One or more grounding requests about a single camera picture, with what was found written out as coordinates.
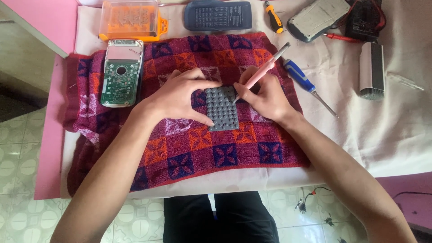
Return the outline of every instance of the hand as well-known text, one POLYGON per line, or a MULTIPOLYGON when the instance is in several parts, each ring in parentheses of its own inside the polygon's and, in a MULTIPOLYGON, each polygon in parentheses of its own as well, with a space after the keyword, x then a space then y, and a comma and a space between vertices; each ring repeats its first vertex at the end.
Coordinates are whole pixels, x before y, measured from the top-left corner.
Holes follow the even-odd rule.
POLYGON ((206 115, 192 109, 191 94, 195 90, 222 86, 220 82, 205 80, 199 68, 181 73, 174 70, 166 83, 150 97, 140 102, 134 109, 152 111, 158 122, 164 118, 192 119, 207 126, 214 126, 213 121, 206 115))
POLYGON ((250 66, 241 75, 239 83, 234 83, 238 95, 248 102, 260 115, 280 123, 287 117, 297 114, 289 104, 280 87, 279 80, 272 74, 265 74, 257 84, 260 86, 258 94, 252 93, 243 84, 258 71, 256 66, 250 66))

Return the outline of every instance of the gray rubber keypad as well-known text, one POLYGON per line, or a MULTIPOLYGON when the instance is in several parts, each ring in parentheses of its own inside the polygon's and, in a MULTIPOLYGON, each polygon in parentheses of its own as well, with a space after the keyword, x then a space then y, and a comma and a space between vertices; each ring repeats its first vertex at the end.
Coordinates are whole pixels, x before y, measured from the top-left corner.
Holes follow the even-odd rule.
POLYGON ((215 126, 209 131, 226 131, 238 129, 237 107, 234 101, 233 87, 206 89, 207 116, 215 126))

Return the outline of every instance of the person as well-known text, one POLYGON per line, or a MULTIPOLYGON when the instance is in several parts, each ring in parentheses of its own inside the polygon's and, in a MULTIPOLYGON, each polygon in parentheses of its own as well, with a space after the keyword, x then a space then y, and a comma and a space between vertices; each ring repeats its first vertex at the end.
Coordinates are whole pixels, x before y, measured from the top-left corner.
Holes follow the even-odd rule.
MULTIPOLYGON (((294 110, 274 75, 266 74, 258 81, 257 94, 242 85, 257 70, 250 66, 234 84, 239 96, 288 131, 337 198, 362 222, 369 242, 416 242, 389 194, 347 152, 294 110)), ((164 118, 185 118, 213 126, 211 119, 192 109, 191 94, 221 85, 205 80, 199 68, 184 73, 175 70, 164 86, 137 104, 77 190, 51 242, 100 242, 126 200, 156 124, 164 118)), ((279 242, 274 220, 258 192, 216 194, 215 203, 217 220, 206 195, 166 198, 164 242, 279 242)))

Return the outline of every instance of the clear plastic lid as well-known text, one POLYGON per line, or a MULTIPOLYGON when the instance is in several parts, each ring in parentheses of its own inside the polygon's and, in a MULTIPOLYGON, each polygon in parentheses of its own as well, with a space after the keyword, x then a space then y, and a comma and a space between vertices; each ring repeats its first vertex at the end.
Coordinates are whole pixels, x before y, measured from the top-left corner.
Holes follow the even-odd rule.
POLYGON ((109 39, 158 35, 156 0, 104 1, 99 36, 109 39))

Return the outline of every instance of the black pants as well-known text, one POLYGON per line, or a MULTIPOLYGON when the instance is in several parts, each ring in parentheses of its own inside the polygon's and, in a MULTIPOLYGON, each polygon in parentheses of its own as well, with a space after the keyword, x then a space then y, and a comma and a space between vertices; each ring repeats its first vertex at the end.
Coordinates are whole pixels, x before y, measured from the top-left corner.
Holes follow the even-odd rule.
POLYGON ((257 191, 164 199, 164 243, 279 243, 276 223, 257 191))

